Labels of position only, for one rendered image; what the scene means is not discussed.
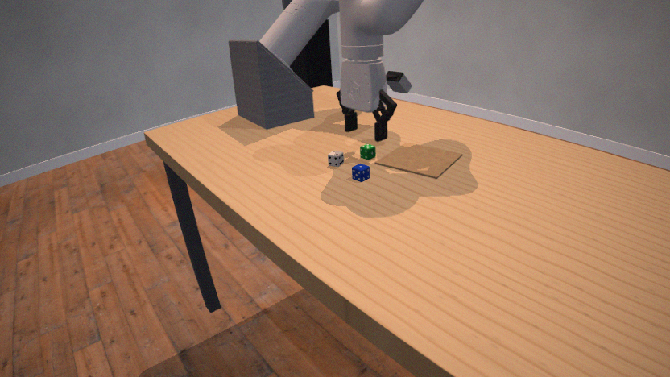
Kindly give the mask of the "brown mat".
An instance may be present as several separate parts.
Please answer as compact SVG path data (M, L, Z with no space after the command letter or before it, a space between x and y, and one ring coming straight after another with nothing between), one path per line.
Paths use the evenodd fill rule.
M405 143L374 164L437 179L461 157L461 153Z

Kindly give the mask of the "blue die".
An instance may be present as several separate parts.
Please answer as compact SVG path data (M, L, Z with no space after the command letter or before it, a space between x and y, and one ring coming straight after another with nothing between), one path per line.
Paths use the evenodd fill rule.
M363 182L370 178L370 167L364 164L358 164L352 167L352 178Z

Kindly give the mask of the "green die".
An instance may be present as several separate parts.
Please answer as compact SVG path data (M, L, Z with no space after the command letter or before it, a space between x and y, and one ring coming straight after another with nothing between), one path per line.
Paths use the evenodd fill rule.
M375 146L366 144L360 147L360 157L365 160L370 160L376 157Z

